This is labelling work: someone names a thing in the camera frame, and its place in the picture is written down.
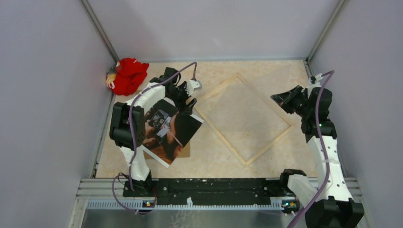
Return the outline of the printed photo with white border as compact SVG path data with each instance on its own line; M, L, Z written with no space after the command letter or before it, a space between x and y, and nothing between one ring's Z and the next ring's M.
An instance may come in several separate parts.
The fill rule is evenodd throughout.
M168 168L203 123L195 114L181 114L172 100L164 98L145 114L146 137L141 148Z

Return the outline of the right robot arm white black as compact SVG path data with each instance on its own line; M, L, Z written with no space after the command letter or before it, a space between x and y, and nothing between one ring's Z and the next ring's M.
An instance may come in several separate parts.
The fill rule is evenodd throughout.
M289 228L301 219L308 228L355 228L365 214L362 203L350 193L341 169L336 128L328 117L332 98L332 92L320 86L296 86L271 96L286 113L301 117L301 130L317 171L317 188L301 171L284 171L288 177L278 183L283 195L294 193L303 206Z

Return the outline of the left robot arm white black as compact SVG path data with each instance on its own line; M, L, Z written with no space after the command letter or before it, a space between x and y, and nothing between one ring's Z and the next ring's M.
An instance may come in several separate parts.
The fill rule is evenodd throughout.
M163 75L152 78L146 87L127 103L113 106L109 137L125 155L128 165L128 189L140 196L152 192L152 176L144 158L141 145L146 139L146 112L167 98L178 109L179 115L191 116L197 103L193 92L202 88L195 76L180 83L181 70L166 68Z

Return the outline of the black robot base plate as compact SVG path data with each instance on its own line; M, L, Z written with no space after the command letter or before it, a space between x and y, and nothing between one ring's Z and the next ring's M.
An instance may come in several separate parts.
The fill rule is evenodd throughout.
M160 178L125 182L124 197L151 197L157 205L275 206L299 208L295 194L287 192L279 179L271 178Z

